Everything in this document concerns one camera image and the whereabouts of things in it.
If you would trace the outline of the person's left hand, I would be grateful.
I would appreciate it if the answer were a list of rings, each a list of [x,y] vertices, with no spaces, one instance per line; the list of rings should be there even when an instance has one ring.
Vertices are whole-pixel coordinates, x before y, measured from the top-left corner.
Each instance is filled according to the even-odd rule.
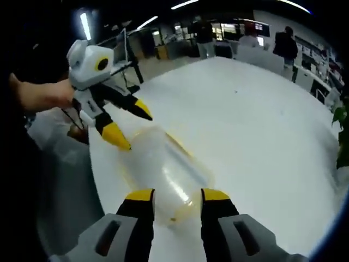
[[[65,79],[49,84],[46,97],[52,107],[70,108],[73,106],[74,89],[70,81]]]

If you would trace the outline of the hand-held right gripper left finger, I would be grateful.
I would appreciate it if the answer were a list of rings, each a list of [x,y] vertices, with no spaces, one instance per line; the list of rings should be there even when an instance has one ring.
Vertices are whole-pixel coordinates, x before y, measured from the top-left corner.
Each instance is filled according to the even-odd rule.
[[[87,228],[77,245],[51,261],[148,261],[154,238],[155,190],[129,193],[116,213]]]

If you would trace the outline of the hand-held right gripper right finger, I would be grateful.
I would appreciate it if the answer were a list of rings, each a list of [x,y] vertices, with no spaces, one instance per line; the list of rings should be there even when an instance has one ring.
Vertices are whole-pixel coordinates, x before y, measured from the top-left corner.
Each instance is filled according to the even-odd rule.
[[[240,214],[230,197],[216,189],[201,189],[201,239],[207,261],[308,261],[278,246],[272,231]]]

